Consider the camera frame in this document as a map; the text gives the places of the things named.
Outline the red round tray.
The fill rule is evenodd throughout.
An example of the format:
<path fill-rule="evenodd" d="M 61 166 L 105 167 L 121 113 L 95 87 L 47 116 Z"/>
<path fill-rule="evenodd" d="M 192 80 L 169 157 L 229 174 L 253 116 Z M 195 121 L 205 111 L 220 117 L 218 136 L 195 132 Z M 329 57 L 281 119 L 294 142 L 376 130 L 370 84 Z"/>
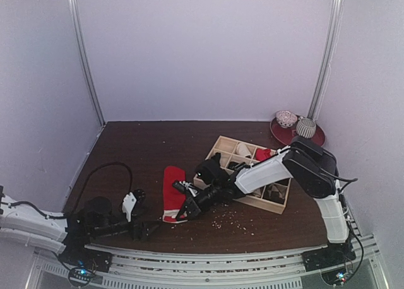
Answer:
<path fill-rule="evenodd" d="M 297 122 L 291 127 L 283 128 L 281 125 L 279 125 L 276 118 L 274 118 L 270 122 L 270 132 L 278 142 L 283 145 L 289 145 L 293 138 L 297 136 L 296 126 Z M 319 146 L 323 146 L 325 144 L 326 136 L 321 127 L 316 126 L 316 132 L 311 140 Z"/>

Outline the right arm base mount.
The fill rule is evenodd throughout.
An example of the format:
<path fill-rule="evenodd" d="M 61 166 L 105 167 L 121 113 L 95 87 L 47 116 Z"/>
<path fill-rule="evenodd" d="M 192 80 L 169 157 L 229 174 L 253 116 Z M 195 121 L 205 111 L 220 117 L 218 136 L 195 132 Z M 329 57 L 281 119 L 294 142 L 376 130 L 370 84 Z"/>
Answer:
<path fill-rule="evenodd" d="M 356 259 L 352 244 L 347 242 L 328 243 L 326 247 L 305 251 L 301 256 L 307 272 L 344 264 L 347 259 L 350 261 Z"/>

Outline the right circuit board with leds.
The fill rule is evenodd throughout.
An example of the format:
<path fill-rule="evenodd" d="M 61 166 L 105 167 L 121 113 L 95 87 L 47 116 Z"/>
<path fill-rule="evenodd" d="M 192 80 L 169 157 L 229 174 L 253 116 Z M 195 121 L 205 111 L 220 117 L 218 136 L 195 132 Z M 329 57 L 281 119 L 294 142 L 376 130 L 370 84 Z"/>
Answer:
<path fill-rule="evenodd" d="M 342 286 L 351 277 L 351 272 L 345 269 L 337 269 L 321 273 L 322 280 L 329 286 Z"/>

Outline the red sock with striped cuff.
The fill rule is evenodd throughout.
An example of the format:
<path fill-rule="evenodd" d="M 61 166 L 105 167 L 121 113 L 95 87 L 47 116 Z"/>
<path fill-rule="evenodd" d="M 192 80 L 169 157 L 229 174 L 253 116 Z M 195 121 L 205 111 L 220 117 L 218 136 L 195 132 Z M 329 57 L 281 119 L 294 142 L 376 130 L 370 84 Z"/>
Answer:
<path fill-rule="evenodd" d="M 183 203 L 186 200 L 184 194 L 179 192 L 172 184 L 186 179 L 186 172 L 175 166 L 168 166 L 164 170 L 163 175 L 163 216 L 162 220 L 165 223 L 182 223 L 187 221 L 186 215 L 182 214 L 180 218 L 184 220 L 178 221 L 176 219 Z"/>

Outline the red patterned sock in box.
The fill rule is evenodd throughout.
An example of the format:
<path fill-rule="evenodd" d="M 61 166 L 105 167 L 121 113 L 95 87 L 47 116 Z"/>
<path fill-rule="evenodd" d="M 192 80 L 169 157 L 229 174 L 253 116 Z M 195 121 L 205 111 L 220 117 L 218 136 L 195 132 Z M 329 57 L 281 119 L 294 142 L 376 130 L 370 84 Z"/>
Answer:
<path fill-rule="evenodd" d="M 255 159 L 259 162 L 267 160 L 276 154 L 275 150 L 270 148 L 258 148 L 255 153 Z"/>

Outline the left circuit board with leds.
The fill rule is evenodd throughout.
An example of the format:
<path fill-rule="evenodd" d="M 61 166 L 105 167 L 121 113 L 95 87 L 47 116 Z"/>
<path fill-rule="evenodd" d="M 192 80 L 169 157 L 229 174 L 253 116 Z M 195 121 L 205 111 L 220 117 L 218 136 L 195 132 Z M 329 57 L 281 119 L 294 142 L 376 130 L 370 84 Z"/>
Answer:
<path fill-rule="evenodd" d="M 76 287 L 87 286 L 94 277 L 94 273 L 81 267 L 73 267 L 68 273 L 68 281 Z"/>

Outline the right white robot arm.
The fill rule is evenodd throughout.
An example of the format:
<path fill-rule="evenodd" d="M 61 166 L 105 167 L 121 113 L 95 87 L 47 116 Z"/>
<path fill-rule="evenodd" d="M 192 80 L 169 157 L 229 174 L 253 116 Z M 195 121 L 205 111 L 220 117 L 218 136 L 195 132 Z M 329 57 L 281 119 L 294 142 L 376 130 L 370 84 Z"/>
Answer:
<path fill-rule="evenodd" d="M 328 264 L 338 264 L 347 254 L 350 230 L 346 221 L 344 188 L 350 179 L 339 176 L 335 156 L 310 139 L 297 136 L 292 143 L 258 163 L 241 163 L 228 174 L 213 158 L 196 168 L 207 187 L 175 180 L 171 186 L 185 196 L 176 221 L 192 220 L 221 200 L 239 199 L 269 184 L 294 179 L 319 207 L 331 244 L 324 250 Z"/>

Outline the cream rolled sock in box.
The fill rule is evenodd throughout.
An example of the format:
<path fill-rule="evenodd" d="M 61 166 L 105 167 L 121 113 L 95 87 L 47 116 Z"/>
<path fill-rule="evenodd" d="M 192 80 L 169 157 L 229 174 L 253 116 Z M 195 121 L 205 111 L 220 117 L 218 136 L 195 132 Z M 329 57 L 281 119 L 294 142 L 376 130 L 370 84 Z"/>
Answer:
<path fill-rule="evenodd" d="M 247 145 L 244 143 L 237 144 L 235 153 L 237 155 L 245 157 L 245 158 L 251 158 L 251 152 L 250 152 L 249 148 L 247 147 Z"/>

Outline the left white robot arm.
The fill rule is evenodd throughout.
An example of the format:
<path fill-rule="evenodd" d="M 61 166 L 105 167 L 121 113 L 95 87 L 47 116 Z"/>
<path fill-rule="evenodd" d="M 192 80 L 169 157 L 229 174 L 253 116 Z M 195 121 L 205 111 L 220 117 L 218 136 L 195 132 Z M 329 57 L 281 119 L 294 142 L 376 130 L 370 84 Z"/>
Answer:
<path fill-rule="evenodd" d="M 143 221 L 145 192 L 137 189 L 122 200 L 121 213 L 114 215 L 108 198 L 97 196 L 75 213 L 42 211 L 28 201 L 15 201 L 1 194 L 1 237 L 66 254 L 77 266 L 91 259 L 85 248 L 92 240 L 128 234 L 133 240 L 146 241 L 161 225 Z"/>

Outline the white patterned bowl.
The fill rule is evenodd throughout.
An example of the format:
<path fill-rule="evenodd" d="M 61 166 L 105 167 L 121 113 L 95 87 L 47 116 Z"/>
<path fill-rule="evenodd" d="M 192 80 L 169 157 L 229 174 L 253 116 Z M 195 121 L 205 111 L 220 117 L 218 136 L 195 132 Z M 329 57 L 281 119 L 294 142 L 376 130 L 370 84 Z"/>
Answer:
<path fill-rule="evenodd" d="M 282 128 L 290 128 L 298 121 L 298 117 L 288 110 L 279 110 L 275 117 Z"/>

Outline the left aluminium frame post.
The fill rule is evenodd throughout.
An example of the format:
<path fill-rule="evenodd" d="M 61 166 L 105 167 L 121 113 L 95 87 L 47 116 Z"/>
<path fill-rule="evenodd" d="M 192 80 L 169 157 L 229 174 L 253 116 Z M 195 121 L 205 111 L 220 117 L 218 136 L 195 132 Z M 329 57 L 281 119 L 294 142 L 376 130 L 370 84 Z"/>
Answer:
<path fill-rule="evenodd" d="M 68 0 L 68 5 L 69 5 L 69 11 L 71 14 L 71 19 L 73 22 L 74 34 L 75 34 L 76 43 L 77 43 L 77 47 L 78 47 L 78 53 L 79 53 L 79 57 L 80 57 L 80 65 L 81 65 L 81 69 L 83 71 L 86 88 L 88 90 L 92 106 L 95 110 L 95 114 L 97 116 L 98 123 L 100 124 L 101 127 L 104 127 L 106 125 L 106 121 L 105 121 L 104 114 L 102 112 L 102 108 L 100 106 L 98 95 L 97 95 L 97 92 L 95 89 L 95 84 L 94 84 L 92 72 L 90 69 L 90 63 L 89 63 L 88 55 L 86 52 L 85 39 L 83 36 L 82 27 L 81 27 L 78 2 L 77 2 L 77 0 Z"/>

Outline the grey striped cup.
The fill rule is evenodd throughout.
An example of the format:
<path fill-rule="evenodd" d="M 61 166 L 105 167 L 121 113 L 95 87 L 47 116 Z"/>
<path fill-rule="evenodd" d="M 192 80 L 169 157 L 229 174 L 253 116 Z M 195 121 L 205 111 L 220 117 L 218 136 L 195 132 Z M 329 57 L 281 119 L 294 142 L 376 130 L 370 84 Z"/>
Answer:
<path fill-rule="evenodd" d="M 316 133 L 316 123 L 306 117 L 301 117 L 296 125 L 296 133 L 306 139 L 311 139 Z"/>

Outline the aluminium frame post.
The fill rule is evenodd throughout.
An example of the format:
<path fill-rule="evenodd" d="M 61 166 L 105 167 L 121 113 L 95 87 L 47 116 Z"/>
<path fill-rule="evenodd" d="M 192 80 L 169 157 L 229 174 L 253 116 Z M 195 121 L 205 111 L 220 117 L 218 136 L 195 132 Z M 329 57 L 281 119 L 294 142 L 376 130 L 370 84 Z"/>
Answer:
<path fill-rule="evenodd" d="M 95 114 L 97 116 L 98 123 L 100 124 L 101 127 L 104 127 L 106 125 L 106 121 L 105 121 L 104 114 L 102 112 L 102 108 L 100 106 L 98 95 L 97 95 L 97 92 L 95 89 L 95 84 L 94 84 L 92 72 L 90 69 L 90 63 L 89 63 L 88 55 L 86 52 L 85 39 L 83 36 L 82 27 L 81 27 L 78 2 L 77 2 L 77 0 L 68 0 L 68 5 L 69 5 L 69 11 L 71 14 L 71 19 L 73 22 L 74 34 L 75 34 L 76 43 L 77 43 L 77 47 L 78 47 L 78 53 L 79 53 L 79 57 L 80 57 L 80 65 L 81 65 L 81 69 L 83 71 L 86 88 L 88 90 L 92 106 L 95 110 Z"/>
<path fill-rule="evenodd" d="M 312 119 L 313 121 L 317 121 L 319 118 L 319 113 L 328 86 L 328 80 L 331 73 L 331 60 L 333 58 L 333 54 L 338 42 L 342 11 L 343 0 L 333 0 L 331 4 L 330 20 L 323 51 L 323 57 L 321 60 L 319 74 L 316 81 L 311 104 L 307 113 L 307 117 L 309 119 Z"/>

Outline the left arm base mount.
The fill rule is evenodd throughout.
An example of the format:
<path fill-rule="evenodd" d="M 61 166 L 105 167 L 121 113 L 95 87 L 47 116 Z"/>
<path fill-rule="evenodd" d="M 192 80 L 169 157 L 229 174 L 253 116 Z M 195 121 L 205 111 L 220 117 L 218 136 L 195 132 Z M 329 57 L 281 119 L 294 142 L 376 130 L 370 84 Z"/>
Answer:
<path fill-rule="evenodd" d="M 84 246 L 67 246 L 58 258 L 65 264 L 83 267 L 90 271 L 108 273 L 112 254 L 110 252 L 89 249 Z"/>

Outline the circuit board with leds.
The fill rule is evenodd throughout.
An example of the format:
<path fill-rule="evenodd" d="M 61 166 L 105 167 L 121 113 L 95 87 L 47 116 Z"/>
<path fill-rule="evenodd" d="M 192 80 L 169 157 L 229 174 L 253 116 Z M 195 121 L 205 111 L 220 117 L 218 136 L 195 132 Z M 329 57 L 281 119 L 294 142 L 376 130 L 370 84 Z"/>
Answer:
<path fill-rule="evenodd" d="M 76 287 L 87 286 L 94 277 L 94 273 L 81 267 L 73 267 L 68 273 L 68 281 Z"/>
<path fill-rule="evenodd" d="M 329 286 L 342 286 L 351 277 L 351 272 L 345 269 L 337 269 L 321 273 L 322 280 Z"/>

